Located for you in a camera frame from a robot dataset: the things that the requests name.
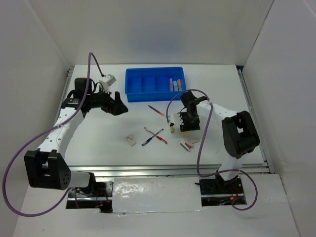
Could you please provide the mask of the blue highlighter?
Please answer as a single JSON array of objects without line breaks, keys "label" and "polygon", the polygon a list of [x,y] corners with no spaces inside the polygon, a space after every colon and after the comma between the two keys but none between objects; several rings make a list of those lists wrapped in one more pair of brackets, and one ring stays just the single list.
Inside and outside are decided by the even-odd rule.
[{"label": "blue highlighter", "polygon": [[173,88],[174,88],[174,91],[178,91],[177,81],[173,81]]}]

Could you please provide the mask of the purple highlighter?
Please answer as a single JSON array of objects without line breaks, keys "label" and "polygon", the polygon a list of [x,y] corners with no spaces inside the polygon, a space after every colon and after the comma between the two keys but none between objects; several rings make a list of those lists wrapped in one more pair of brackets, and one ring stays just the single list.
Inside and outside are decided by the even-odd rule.
[{"label": "purple highlighter", "polygon": [[173,91],[173,79],[172,78],[169,79],[169,89],[170,89],[170,91]]}]

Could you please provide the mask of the orange highlighter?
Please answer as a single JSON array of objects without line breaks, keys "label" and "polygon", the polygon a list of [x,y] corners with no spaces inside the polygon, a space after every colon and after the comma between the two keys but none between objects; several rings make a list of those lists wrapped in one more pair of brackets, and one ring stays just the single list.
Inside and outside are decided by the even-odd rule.
[{"label": "orange highlighter", "polygon": [[182,82],[180,79],[177,80],[177,86],[178,86],[178,90],[182,91]]}]

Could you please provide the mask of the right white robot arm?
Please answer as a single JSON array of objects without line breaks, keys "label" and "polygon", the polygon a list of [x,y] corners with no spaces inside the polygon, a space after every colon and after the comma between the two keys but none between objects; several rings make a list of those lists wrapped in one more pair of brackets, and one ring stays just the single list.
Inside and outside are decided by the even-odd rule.
[{"label": "right white robot arm", "polygon": [[224,108],[210,101],[209,97],[201,90],[202,97],[195,97],[192,89],[177,93],[172,100],[180,98],[185,111],[173,113],[166,111],[167,123],[170,127],[178,126],[181,132],[200,129],[200,118],[206,118],[206,125],[200,142],[197,156],[197,173],[200,177],[210,177],[210,174],[201,174],[199,170],[201,152],[211,123],[221,125],[225,157],[222,165],[215,172],[215,187],[222,194],[232,189],[233,183],[238,178],[239,171],[248,157],[260,144],[260,138],[249,112],[236,112]]}]

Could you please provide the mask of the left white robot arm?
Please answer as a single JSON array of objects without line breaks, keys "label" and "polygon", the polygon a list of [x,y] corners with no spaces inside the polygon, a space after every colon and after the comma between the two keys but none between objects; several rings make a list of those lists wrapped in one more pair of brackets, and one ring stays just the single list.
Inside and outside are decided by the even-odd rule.
[{"label": "left white robot arm", "polygon": [[24,162],[28,181],[33,188],[65,190],[77,188],[86,197],[97,193],[100,184],[91,172],[71,171],[65,162],[67,147],[86,114],[92,109],[118,116],[128,112],[120,93],[111,97],[110,86],[116,81],[112,75],[103,76],[98,83],[85,78],[75,79],[75,88],[61,105],[55,126],[34,151],[27,151]]}]

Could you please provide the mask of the pink eraser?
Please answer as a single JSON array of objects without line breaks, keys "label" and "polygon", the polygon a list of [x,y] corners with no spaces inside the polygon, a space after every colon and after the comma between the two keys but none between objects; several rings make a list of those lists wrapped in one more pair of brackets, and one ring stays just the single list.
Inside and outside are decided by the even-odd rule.
[{"label": "pink eraser", "polygon": [[194,147],[194,145],[191,142],[187,141],[187,140],[185,141],[185,145],[187,147],[189,147],[190,149],[192,149]]}]

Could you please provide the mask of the grey white eraser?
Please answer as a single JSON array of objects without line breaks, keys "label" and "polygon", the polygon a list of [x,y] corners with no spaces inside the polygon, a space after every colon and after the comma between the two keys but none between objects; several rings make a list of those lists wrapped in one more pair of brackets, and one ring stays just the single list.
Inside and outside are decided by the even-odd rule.
[{"label": "grey white eraser", "polygon": [[195,143],[199,142],[199,139],[198,138],[190,139],[189,142],[192,143],[192,144],[195,144]]}]

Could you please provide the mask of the red pen upper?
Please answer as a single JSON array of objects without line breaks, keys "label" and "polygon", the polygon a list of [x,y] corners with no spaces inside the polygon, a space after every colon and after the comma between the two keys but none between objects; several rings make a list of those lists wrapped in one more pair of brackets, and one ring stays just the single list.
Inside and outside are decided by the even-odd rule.
[{"label": "red pen upper", "polygon": [[158,113],[159,115],[161,115],[161,116],[163,116],[164,118],[166,118],[166,115],[165,115],[163,112],[157,110],[156,108],[152,107],[151,105],[148,105],[148,107],[149,107],[150,109],[152,109],[153,111],[155,111],[156,113]]}]

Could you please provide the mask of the white red eraser pack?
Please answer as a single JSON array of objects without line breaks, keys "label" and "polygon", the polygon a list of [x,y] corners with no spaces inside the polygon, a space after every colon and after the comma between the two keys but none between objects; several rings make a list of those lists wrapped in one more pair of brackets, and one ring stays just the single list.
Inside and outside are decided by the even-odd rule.
[{"label": "white red eraser pack", "polygon": [[130,144],[130,146],[134,146],[137,144],[133,135],[126,136],[126,139],[127,139],[128,143]]}]

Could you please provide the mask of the blue compartment tray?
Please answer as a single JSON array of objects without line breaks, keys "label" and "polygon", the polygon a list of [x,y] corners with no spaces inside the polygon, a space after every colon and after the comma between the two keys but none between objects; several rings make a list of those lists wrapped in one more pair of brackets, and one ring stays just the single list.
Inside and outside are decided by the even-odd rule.
[{"label": "blue compartment tray", "polygon": [[186,90],[182,67],[130,68],[125,71],[125,94],[128,102],[169,101],[180,91],[170,91],[169,79],[182,82],[182,91]]}]

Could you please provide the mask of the white foil cover sheet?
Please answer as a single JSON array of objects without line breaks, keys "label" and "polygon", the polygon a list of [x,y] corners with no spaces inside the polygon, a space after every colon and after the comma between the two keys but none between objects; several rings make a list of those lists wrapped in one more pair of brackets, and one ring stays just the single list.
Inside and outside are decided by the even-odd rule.
[{"label": "white foil cover sheet", "polygon": [[202,210],[197,177],[116,178],[114,213],[167,213]]}]

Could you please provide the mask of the aluminium frame rail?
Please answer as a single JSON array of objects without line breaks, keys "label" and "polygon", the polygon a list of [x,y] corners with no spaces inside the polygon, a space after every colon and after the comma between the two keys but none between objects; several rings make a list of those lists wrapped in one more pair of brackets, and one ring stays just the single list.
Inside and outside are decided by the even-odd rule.
[{"label": "aluminium frame rail", "polygon": [[[209,174],[215,172],[219,165],[201,165],[200,172]],[[197,175],[196,165],[143,165],[143,166],[70,166],[71,171],[91,172],[98,178],[110,177],[174,177]],[[246,164],[242,167],[250,174],[268,174],[267,162],[262,165]]]}]

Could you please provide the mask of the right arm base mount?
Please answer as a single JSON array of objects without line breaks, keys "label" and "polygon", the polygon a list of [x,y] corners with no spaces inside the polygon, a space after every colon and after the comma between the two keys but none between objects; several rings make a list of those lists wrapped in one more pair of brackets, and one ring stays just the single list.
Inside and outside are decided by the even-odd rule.
[{"label": "right arm base mount", "polygon": [[195,183],[200,189],[202,206],[244,205],[246,198],[240,178],[227,186],[220,186],[216,179],[200,179]]}]

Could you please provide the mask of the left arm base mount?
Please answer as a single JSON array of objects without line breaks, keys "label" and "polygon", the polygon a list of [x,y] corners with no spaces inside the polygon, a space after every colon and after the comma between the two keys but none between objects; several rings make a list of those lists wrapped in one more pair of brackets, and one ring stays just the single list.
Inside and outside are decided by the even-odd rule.
[{"label": "left arm base mount", "polygon": [[97,209],[101,213],[112,213],[113,181],[98,182],[97,185],[93,191],[84,188],[69,191],[66,209]]}]

